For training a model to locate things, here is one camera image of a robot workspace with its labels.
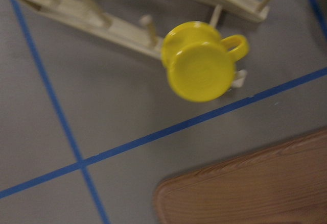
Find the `wooden cutting board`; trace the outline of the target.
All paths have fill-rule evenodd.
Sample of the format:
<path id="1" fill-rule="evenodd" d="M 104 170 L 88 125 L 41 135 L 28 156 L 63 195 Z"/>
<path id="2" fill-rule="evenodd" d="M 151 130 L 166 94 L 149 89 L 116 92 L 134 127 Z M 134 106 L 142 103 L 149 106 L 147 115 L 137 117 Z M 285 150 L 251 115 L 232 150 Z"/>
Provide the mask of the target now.
<path id="1" fill-rule="evenodd" d="M 161 223 L 326 223 L 326 129 L 163 181 Z"/>

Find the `yellow mug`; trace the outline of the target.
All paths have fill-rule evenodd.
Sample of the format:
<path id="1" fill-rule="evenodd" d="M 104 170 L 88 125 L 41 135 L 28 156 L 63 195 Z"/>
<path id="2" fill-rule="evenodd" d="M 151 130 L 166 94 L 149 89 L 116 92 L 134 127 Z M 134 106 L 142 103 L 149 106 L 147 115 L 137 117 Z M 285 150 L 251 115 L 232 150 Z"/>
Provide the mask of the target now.
<path id="1" fill-rule="evenodd" d="M 190 102 L 209 102 L 222 96 L 236 77 L 236 62 L 249 52 L 243 35 L 222 38 L 217 29 L 189 21 L 163 39 L 161 62 L 170 88 Z"/>

